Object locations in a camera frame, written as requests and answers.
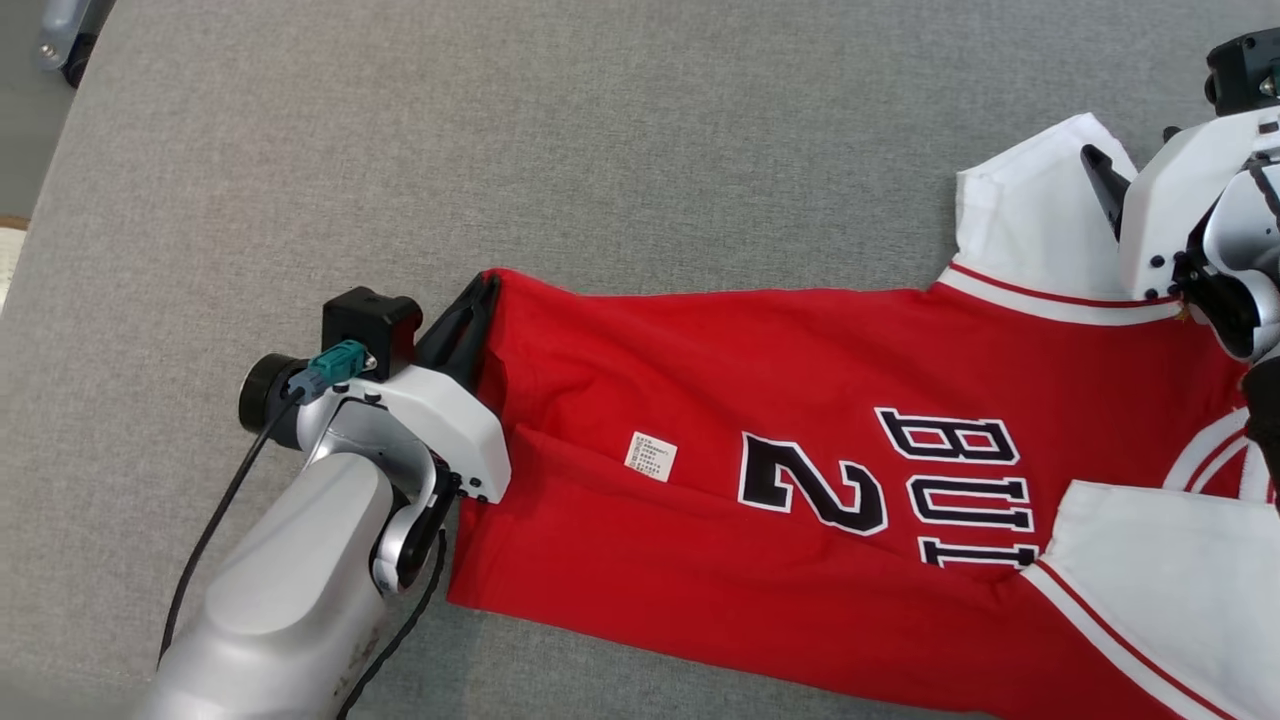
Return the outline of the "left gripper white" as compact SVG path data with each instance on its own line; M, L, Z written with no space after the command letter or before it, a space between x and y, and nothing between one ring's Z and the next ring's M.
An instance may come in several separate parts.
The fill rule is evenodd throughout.
M417 366L332 387L329 454L369 459L412 501L454 473L468 497L500 502L512 478L503 430L465 388L477 386L499 297L500 278L476 274L416 343Z

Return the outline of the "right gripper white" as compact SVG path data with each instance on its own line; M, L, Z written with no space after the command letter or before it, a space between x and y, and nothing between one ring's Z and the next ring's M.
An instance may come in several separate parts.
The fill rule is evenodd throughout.
M1189 236L1256 152L1275 149L1277 108L1263 108L1181 129L1139 172L1133 182L1114 159L1093 143L1080 160L1108 228L1119 242L1121 287L1134 301L1155 290L1165 295L1172 277L1172 255L1187 249Z

